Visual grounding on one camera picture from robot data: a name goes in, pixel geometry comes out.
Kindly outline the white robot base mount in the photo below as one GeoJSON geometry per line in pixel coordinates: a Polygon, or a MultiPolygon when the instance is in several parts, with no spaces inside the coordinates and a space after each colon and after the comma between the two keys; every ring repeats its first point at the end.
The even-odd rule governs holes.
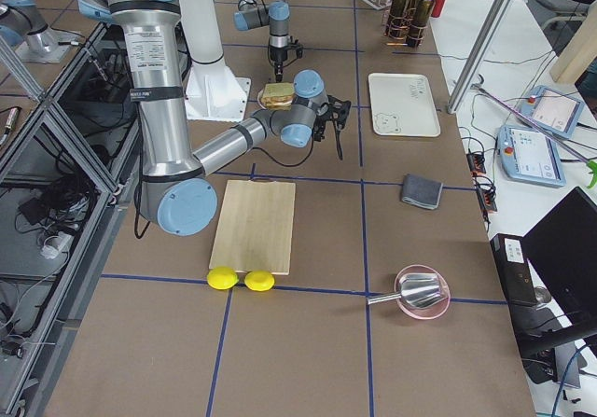
{"type": "Polygon", "coordinates": [[[186,87],[190,119],[240,121],[250,80],[226,64],[214,0],[179,0],[191,68],[186,87]]]}

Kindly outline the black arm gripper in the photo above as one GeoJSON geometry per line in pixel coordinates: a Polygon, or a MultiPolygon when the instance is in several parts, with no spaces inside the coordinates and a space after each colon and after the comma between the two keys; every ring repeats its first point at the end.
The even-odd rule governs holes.
{"type": "Polygon", "coordinates": [[[274,69],[275,80],[283,80],[283,68],[288,59],[289,46],[281,48],[268,46],[268,59],[274,69]]]}
{"type": "Polygon", "coordinates": [[[324,111],[318,113],[312,128],[312,138],[314,141],[321,142],[325,139],[327,123],[331,123],[336,141],[340,140],[340,133],[346,126],[346,121],[350,115],[351,102],[342,101],[338,98],[328,95],[327,103],[324,104],[324,111]]]}

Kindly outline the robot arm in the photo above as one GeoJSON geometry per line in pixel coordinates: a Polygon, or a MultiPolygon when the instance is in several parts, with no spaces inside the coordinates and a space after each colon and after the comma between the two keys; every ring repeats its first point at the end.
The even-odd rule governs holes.
{"type": "Polygon", "coordinates": [[[269,4],[264,0],[238,0],[234,13],[234,24],[238,31],[269,28],[268,60],[276,82],[283,80],[288,52],[294,45],[289,33],[289,21],[290,8],[282,0],[269,4]]]}
{"type": "Polygon", "coordinates": [[[311,147],[327,124],[341,131],[350,103],[329,94],[320,75],[299,72],[286,110],[246,116],[248,82],[228,68],[214,0],[77,0],[80,12],[120,26],[143,136],[134,194],[137,214],[188,236],[215,215],[208,175],[274,135],[311,147]]]}

